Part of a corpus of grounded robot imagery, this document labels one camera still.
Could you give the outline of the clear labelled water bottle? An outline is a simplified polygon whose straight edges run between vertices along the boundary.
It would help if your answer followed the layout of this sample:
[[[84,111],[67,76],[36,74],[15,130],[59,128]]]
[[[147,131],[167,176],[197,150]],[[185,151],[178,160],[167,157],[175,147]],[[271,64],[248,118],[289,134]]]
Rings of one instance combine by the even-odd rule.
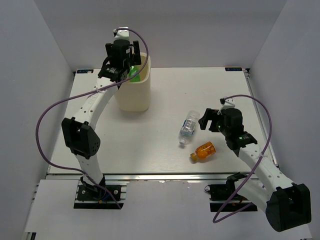
[[[190,142],[193,137],[193,134],[196,130],[198,120],[200,119],[200,113],[191,110],[188,112],[182,127],[179,131],[179,144],[184,147],[186,144]]]

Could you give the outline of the green plastic soda bottle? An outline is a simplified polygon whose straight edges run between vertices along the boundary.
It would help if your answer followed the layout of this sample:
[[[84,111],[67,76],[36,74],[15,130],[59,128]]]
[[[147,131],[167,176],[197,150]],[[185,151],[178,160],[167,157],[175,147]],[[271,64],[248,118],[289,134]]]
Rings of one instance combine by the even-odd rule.
[[[137,72],[139,71],[139,68],[135,65],[130,67],[130,71],[128,73],[128,77],[130,78],[130,82],[131,83],[136,83],[136,82],[140,82],[141,78],[140,75],[137,74]]]

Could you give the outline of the orange juice bottle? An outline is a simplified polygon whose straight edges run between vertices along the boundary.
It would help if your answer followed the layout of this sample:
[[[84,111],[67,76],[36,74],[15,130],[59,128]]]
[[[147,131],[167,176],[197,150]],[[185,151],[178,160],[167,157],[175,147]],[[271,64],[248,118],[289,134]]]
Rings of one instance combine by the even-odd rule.
[[[216,148],[212,142],[208,141],[199,146],[190,154],[190,160],[193,163],[205,163],[216,153]]]

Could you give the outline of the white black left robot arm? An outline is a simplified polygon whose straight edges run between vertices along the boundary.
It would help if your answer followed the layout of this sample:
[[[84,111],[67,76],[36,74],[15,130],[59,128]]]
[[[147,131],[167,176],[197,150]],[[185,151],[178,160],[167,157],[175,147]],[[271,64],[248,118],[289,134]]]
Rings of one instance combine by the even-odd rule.
[[[89,94],[78,112],[64,118],[61,126],[65,145],[75,155],[81,170],[82,184],[90,196],[99,200],[105,196],[105,177],[100,170],[97,153],[101,140],[95,132],[97,122],[112,96],[117,83],[127,79],[131,66],[141,65],[139,42],[116,39],[105,45],[107,57],[97,75],[93,93]]]

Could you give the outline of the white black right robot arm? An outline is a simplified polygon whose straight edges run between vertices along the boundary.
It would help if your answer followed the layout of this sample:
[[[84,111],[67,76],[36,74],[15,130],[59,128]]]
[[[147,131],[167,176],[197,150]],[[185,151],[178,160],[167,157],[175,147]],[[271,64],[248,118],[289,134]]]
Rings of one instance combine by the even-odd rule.
[[[246,163],[262,186],[246,175],[236,173],[227,178],[226,195],[236,200],[240,196],[262,210],[271,227],[282,232],[312,220],[311,195],[305,184],[296,184],[261,153],[257,140],[244,130],[242,112],[236,108],[206,109],[198,121],[200,129],[220,132],[235,155]]]

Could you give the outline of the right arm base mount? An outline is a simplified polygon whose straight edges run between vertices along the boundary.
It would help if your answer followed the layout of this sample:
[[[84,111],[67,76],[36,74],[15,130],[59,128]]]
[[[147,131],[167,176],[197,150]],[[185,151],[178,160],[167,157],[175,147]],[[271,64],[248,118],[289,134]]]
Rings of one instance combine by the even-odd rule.
[[[236,173],[228,176],[225,183],[214,183],[204,187],[204,192],[209,194],[210,198],[210,211],[216,213],[223,203],[230,197],[236,190],[235,183],[243,180],[247,175],[243,173]],[[231,199],[231,201],[223,208],[222,212],[235,212],[246,205],[249,207],[242,210],[243,212],[256,212],[257,206],[250,203],[249,200],[238,193]]]

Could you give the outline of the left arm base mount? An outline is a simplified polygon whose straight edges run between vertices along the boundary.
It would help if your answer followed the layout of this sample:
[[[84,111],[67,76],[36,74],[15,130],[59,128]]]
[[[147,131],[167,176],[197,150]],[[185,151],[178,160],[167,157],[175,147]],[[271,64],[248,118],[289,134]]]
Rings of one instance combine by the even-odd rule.
[[[101,194],[92,195],[79,180],[73,208],[83,210],[120,210],[126,199],[127,184],[121,181],[107,181],[106,183],[105,187],[111,194],[102,191]]]

